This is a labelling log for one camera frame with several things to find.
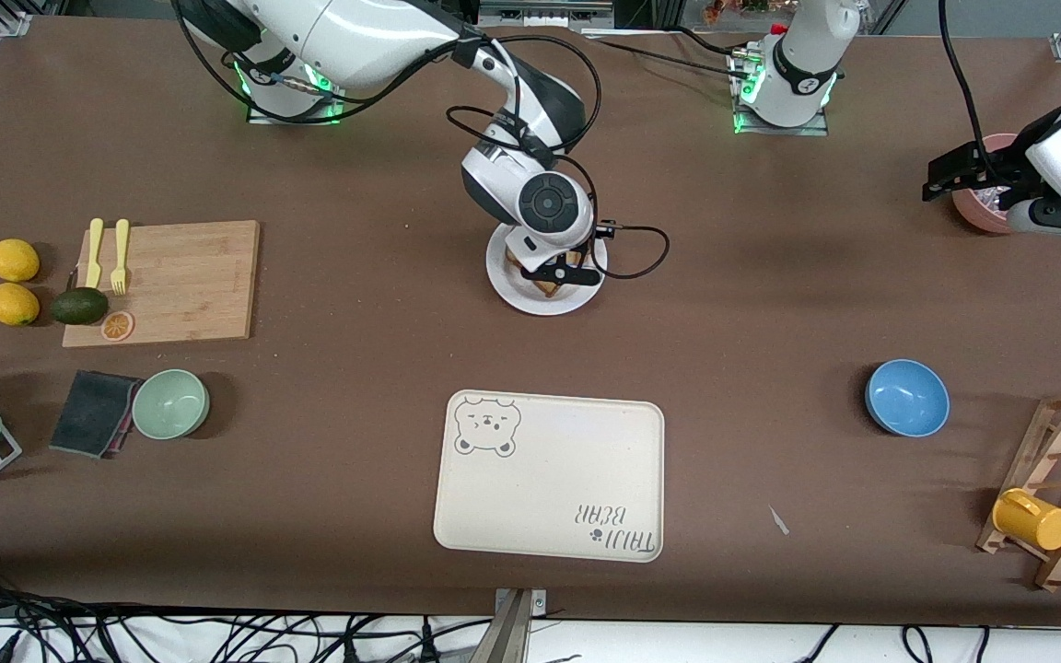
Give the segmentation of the grey metal box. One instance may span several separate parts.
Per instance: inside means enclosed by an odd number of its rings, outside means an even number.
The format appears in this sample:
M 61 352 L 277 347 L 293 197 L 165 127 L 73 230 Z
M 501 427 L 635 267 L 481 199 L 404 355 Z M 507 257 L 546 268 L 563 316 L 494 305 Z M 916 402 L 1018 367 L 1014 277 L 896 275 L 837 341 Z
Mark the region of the grey metal box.
M 477 0 L 479 27 L 614 29 L 613 0 Z

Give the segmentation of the white round plate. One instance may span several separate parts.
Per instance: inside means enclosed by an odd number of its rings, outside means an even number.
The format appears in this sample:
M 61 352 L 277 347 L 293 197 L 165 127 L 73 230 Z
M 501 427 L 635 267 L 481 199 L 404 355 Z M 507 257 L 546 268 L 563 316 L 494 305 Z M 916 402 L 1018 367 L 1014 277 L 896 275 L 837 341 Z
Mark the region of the white round plate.
M 530 280 L 514 280 L 504 268 L 505 224 L 498 227 L 485 248 L 485 272 L 490 285 L 505 301 L 522 311 L 542 318 L 560 316 L 578 310 L 597 295 L 599 286 L 578 286 L 571 297 L 547 299 L 533 285 Z

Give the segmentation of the blue bowl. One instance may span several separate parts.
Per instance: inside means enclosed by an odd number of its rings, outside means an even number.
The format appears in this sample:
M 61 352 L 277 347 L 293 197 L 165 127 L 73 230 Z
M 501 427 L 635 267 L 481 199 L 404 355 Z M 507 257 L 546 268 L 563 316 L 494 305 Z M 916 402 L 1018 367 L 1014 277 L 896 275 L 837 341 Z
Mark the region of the blue bowl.
M 871 418 L 895 436 L 919 439 L 947 423 L 946 383 L 914 357 L 894 357 L 876 366 L 863 395 Z

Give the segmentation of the yellow plastic knife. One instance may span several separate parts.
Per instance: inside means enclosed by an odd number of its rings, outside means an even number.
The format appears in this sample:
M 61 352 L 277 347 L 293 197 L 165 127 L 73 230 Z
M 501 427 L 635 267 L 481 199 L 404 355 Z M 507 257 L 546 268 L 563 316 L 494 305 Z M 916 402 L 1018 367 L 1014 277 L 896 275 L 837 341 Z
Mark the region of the yellow plastic knife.
M 92 219 L 88 230 L 84 287 L 98 289 L 101 278 L 99 251 L 104 238 L 104 219 Z

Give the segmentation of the yellow cup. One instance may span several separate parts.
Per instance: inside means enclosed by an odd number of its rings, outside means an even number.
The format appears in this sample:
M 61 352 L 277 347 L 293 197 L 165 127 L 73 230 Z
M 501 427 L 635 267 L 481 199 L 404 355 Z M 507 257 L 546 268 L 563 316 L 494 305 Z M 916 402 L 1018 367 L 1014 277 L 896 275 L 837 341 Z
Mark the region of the yellow cup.
M 1053 551 L 1061 547 L 1061 507 L 1048 503 L 1023 488 L 1010 488 L 991 508 L 991 524 L 998 533 L 1034 546 Z

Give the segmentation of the green avocado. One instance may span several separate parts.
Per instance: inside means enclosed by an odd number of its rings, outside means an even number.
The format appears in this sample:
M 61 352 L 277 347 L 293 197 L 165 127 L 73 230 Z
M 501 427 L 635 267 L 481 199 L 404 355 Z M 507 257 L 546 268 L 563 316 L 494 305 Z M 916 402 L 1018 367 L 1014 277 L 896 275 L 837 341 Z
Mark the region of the green avocado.
M 52 319 L 64 326 L 92 326 L 110 311 L 110 301 L 97 287 L 72 287 L 52 299 Z

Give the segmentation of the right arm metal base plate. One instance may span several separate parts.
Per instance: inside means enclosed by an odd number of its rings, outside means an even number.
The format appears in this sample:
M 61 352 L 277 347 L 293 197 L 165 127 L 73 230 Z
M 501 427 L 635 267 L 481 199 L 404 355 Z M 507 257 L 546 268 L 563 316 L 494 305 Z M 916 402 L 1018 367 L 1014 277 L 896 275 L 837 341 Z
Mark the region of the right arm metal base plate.
M 277 124 L 277 116 L 292 119 L 320 119 L 333 124 L 343 109 L 336 98 L 345 89 L 299 60 L 273 34 L 241 53 L 236 60 L 241 91 L 256 108 L 249 110 L 253 124 Z

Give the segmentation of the grey metal bar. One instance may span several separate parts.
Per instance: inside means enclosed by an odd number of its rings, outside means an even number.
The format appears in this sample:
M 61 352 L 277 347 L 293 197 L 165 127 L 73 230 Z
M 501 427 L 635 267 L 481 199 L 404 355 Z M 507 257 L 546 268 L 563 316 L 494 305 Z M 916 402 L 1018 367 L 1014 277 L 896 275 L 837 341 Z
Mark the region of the grey metal bar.
M 530 588 L 498 591 L 495 616 L 472 651 L 469 663 L 525 663 L 536 608 L 538 600 Z

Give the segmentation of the yellow lemon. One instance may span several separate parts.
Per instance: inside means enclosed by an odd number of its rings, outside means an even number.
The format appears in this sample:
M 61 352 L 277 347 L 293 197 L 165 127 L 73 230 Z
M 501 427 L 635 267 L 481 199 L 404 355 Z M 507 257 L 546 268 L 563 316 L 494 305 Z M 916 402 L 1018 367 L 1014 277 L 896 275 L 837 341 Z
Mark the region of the yellow lemon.
M 0 322 L 25 327 L 40 315 L 41 302 L 32 290 L 17 283 L 0 283 Z
M 0 280 L 22 283 L 41 272 L 41 256 L 24 239 L 0 240 Z

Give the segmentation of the wooden cutting board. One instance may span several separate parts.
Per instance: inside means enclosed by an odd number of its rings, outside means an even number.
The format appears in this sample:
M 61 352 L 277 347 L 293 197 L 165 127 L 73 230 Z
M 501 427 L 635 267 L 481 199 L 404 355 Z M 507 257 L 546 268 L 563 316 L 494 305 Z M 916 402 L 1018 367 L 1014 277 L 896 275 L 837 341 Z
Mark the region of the wooden cutting board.
M 260 252 L 257 221 L 218 221 L 131 227 L 129 286 L 112 293 L 112 227 L 105 227 L 99 251 L 99 287 L 110 311 L 136 318 L 131 339 L 107 343 L 99 324 L 64 327 L 64 348 L 152 343 L 248 339 Z M 88 230 L 76 260 L 76 284 L 85 282 Z

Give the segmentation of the metal clamp bracket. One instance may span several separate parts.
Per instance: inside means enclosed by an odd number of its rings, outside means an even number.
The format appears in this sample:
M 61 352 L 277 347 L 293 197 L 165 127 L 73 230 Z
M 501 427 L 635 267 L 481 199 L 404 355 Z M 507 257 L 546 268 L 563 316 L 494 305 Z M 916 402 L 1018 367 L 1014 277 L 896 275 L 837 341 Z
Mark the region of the metal clamp bracket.
M 495 605 L 494 613 L 501 610 L 502 605 L 514 596 L 514 588 L 498 588 L 495 591 Z M 533 608 L 530 608 L 530 616 L 535 618 L 546 617 L 547 614 L 547 592 L 546 588 L 530 588 L 530 600 L 533 600 Z

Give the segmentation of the yellow plastic fork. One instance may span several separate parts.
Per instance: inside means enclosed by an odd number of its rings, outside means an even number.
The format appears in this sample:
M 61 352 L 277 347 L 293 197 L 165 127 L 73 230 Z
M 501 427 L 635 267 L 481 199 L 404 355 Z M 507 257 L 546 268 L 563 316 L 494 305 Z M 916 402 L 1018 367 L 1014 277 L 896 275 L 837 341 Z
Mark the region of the yellow plastic fork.
M 114 295 L 123 297 L 129 286 L 131 219 L 118 219 L 114 228 L 115 265 L 111 273 Z

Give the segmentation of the beige bear print tray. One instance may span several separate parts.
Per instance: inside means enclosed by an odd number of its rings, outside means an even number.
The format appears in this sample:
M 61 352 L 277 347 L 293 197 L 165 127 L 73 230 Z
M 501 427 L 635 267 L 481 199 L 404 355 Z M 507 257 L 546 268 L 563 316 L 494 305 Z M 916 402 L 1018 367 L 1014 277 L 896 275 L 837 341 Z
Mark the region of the beige bear print tray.
M 433 533 L 467 553 L 648 564 L 664 549 L 664 413 L 647 401 L 460 390 Z

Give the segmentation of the pink bowl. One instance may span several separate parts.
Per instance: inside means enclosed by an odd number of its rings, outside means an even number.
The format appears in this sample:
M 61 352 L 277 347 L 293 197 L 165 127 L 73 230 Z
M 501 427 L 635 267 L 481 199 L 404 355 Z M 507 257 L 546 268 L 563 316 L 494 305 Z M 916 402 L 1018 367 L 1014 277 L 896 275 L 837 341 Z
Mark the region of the pink bowl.
M 991 134 L 987 135 L 986 138 L 1017 138 L 1017 134 L 1012 134 L 1011 132 L 1002 132 L 1002 134 Z M 961 190 L 960 192 L 953 192 L 951 194 L 951 199 L 954 202 L 956 210 L 959 211 L 961 219 L 970 224 L 970 226 L 976 227 L 984 232 L 989 232 L 993 235 L 1009 235 L 1015 232 L 1014 227 L 1010 225 L 1008 219 L 1007 207 L 1003 207 L 1003 214 L 990 213 L 988 209 L 981 205 L 980 202 L 976 200 L 974 192 L 976 190 Z

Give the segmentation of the pale green bowl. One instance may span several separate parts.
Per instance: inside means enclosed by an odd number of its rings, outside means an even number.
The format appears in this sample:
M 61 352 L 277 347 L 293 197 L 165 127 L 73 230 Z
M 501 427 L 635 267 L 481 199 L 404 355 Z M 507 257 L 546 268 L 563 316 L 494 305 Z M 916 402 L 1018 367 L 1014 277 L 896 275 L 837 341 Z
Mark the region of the pale green bowl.
M 197 431 L 210 411 L 210 392 L 201 378 L 182 369 L 168 369 L 138 388 L 132 421 L 147 439 L 181 439 Z

